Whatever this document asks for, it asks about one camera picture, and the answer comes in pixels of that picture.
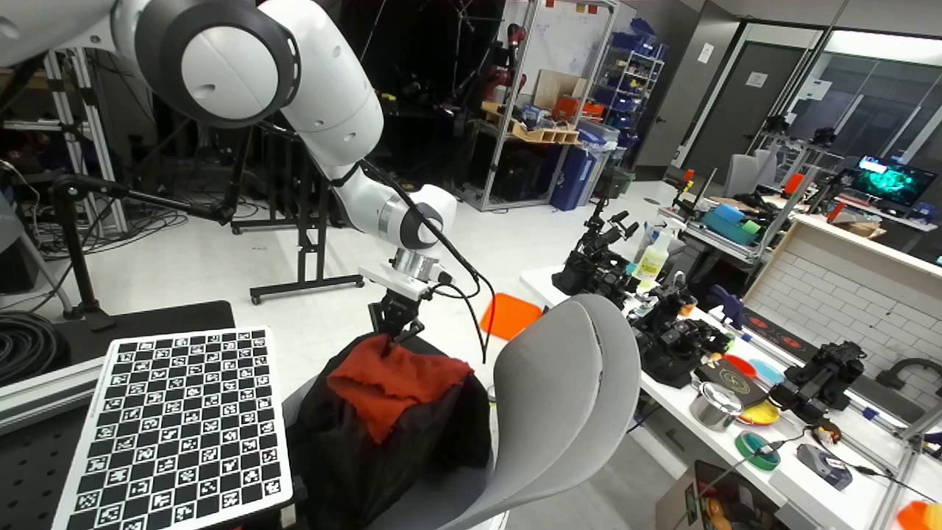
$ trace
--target white chair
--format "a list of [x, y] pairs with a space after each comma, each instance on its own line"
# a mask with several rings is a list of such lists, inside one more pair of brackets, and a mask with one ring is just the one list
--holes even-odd
[[494, 367], [498, 459], [408, 490], [373, 530], [466, 530], [597, 475], [620, 445], [641, 389], [620, 314], [579, 296], [510, 343]]

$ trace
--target bottle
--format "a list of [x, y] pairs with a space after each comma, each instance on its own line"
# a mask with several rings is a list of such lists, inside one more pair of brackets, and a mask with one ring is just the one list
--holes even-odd
[[670, 231], [660, 231], [655, 241], [644, 249], [641, 263], [635, 269], [639, 291], [650, 291], [660, 272], [666, 269], [670, 256]]

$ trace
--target workbench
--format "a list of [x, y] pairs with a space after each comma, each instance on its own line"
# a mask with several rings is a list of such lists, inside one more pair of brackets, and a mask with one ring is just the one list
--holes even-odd
[[[526, 272], [522, 275], [522, 283], [548, 308], [555, 308], [564, 302], [561, 291], [552, 288], [548, 272]], [[691, 319], [703, 319], [713, 327], [720, 327], [713, 315], [695, 314]], [[742, 361], [766, 361], [778, 369], [797, 367], [797, 361], [788, 361], [788, 355], [773, 352], [772, 346], [754, 340], [747, 331], [738, 334], [738, 340], [729, 349]], [[813, 524], [813, 527], [839, 527], [839, 530], [875, 530], [879, 527], [875, 518], [879, 511], [894, 515], [900, 498], [891, 498], [889, 480], [884, 477], [863, 477], [853, 475], [853, 484], [845, 492], [835, 492], [826, 487], [819, 475], [813, 475], [803, 464], [797, 464], [795, 450], [797, 443], [788, 443], [779, 450], [778, 473], [760, 473], [742, 464], [738, 450], [732, 449], [732, 440], [742, 431], [756, 431], [766, 440], [795, 440], [801, 433], [797, 420], [788, 414], [778, 427], [738, 427], [732, 425], [723, 433], [716, 433], [695, 421], [688, 417], [688, 405], [695, 400], [695, 389], [670, 389], [648, 375], [641, 375], [641, 393], [660, 405], [667, 417], [673, 417], [686, 431], [691, 431], [720, 464], [732, 465], [745, 480], [750, 480], [763, 495], [767, 495], [782, 514], [788, 527]], [[845, 414], [829, 414], [829, 421], [841, 427], [845, 445], [835, 445], [832, 453], [848, 459], [850, 465], [867, 465], [867, 470], [898, 470], [907, 456], [907, 445], [894, 440], [887, 427], [866, 421], [860, 411], [870, 406], [860, 394], [850, 393], [850, 406]], [[670, 450], [654, 449], [650, 450], [666, 470], [676, 470], [676, 456]], [[912, 475], [919, 475], [919, 484], [942, 484], [942, 465], [919, 465]]]

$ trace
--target floor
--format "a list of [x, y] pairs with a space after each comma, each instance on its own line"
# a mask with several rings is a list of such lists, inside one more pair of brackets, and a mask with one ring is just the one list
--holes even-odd
[[[655, 218], [655, 184], [635, 184], [605, 213], [626, 210], [635, 221]], [[577, 213], [555, 213], [548, 208], [516, 210], [507, 216], [477, 213], [460, 208], [454, 246], [498, 287], [498, 291], [523, 296], [522, 272], [555, 272], [564, 253], [582, 234], [589, 208]], [[352, 231], [332, 231], [327, 249], [327, 272], [349, 275], [364, 263], [388, 259], [392, 249]], [[463, 269], [445, 259], [448, 272], [467, 287]], [[285, 283], [293, 278], [293, 237], [290, 234], [248, 234], [232, 237], [227, 228], [208, 221], [187, 221], [149, 237], [139, 246], [87, 256], [96, 299], [105, 314], [134, 314], [156, 308], [180, 308], [199, 302], [230, 302], [237, 327], [268, 327], [282, 343], [279, 377], [282, 389], [293, 393], [311, 380], [323, 364], [349, 340], [371, 331], [364, 308], [382, 299], [379, 287], [339, 288], [321, 296], [279, 299], [252, 308], [249, 287]], [[471, 319], [455, 302], [430, 302], [420, 308], [426, 327], [424, 340], [466, 361], [483, 383], [483, 367]], [[667, 475], [633, 445], [623, 443], [617, 456], [592, 484], [513, 514], [516, 530], [569, 530], [569, 527], [650, 527], [654, 500], [667, 490]]]

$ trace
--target white table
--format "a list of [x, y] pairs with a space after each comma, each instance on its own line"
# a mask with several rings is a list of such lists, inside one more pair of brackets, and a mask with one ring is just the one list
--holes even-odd
[[[548, 272], [526, 272], [522, 275], [523, 287], [532, 288], [548, 308], [555, 308], [564, 302], [564, 296], [558, 288], [552, 288]], [[767, 361], [756, 346], [750, 343], [735, 343], [732, 349], [738, 356], [747, 361]], [[650, 380], [648, 375], [641, 375], [641, 389], [644, 394], [650, 394], [666, 414], [670, 414], [683, 427], [688, 427], [716, 456], [720, 456], [726, 465], [738, 465], [742, 456], [732, 445], [732, 440], [745, 431], [738, 425], [732, 425], [723, 433], [716, 433], [708, 427], [703, 427], [701, 421], [695, 421], [688, 417], [688, 405], [695, 400], [695, 389], [670, 389], [661, 386], [655, 380]], [[887, 431], [867, 425], [860, 414], [848, 411], [841, 417], [832, 417], [832, 421], [845, 431], [845, 436], [875, 436], [875, 445], [889, 453], [889, 459], [894, 459], [894, 453], [904, 453], [900, 443], [891, 440]], [[763, 433], [766, 440], [792, 440], [797, 436], [797, 427], [785, 427], [785, 421], [779, 421], [779, 427], [747, 427]], [[887, 498], [889, 487], [879, 477], [860, 477], [853, 475], [853, 484], [845, 492], [835, 492], [832, 487], [826, 487], [819, 475], [813, 475], [803, 464], [797, 464], [795, 456], [797, 443], [785, 445], [779, 450], [779, 465], [773, 473], [760, 473], [754, 465], [738, 465], [735, 473], [742, 477], [747, 477], [763, 495], [767, 495], [773, 505], [779, 506], [795, 506], [797, 514], [803, 514], [807, 518], [813, 518], [822, 527], [850, 527], [850, 530], [870, 530], [875, 527], [875, 515], [879, 511], [879, 500]], [[863, 456], [860, 450], [839, 445], [832, 449], [835, 456], [853, 464], [853, 465], [867, 465], [878, 470], [867, 456]]]

